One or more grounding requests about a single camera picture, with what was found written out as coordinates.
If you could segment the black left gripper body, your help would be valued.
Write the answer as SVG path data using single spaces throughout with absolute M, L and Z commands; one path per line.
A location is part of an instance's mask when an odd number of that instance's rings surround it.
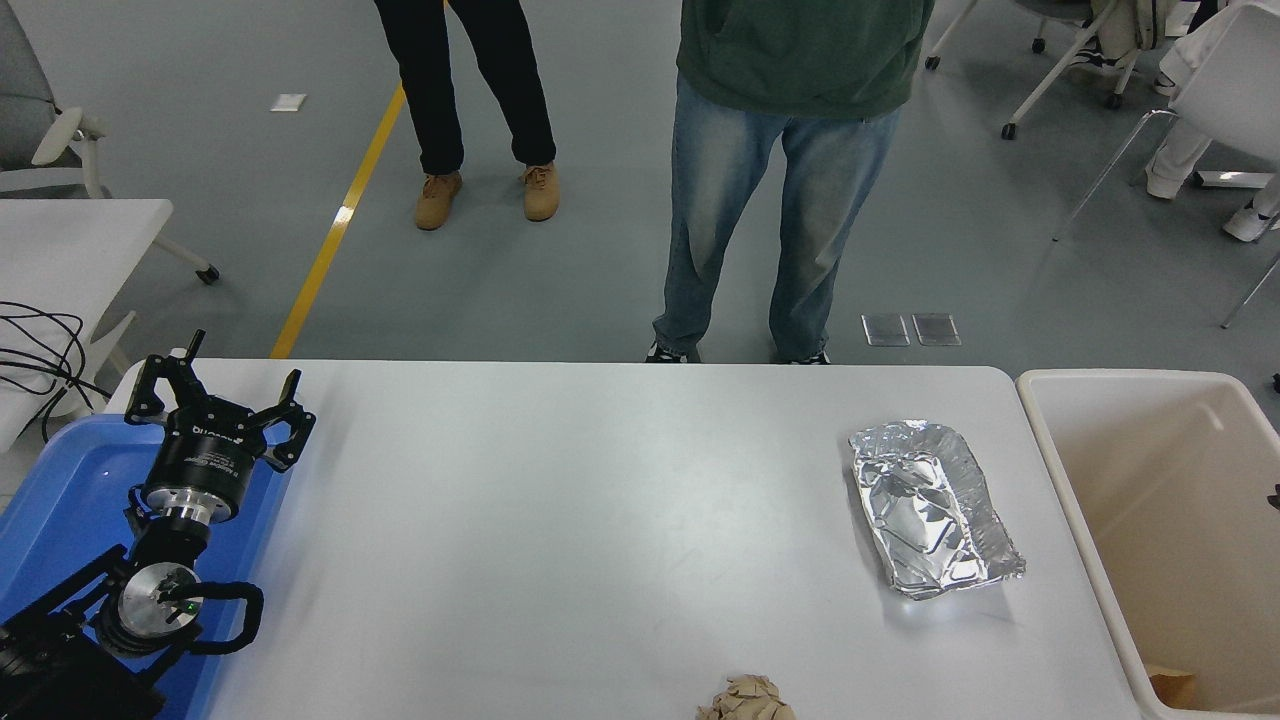
M 266 448 L 264 429 L 247 421 L 182 421 L 169 418 L 165 438 L 147 474 L 147 496 L 184 489 L 241 501 L 253 465 Z

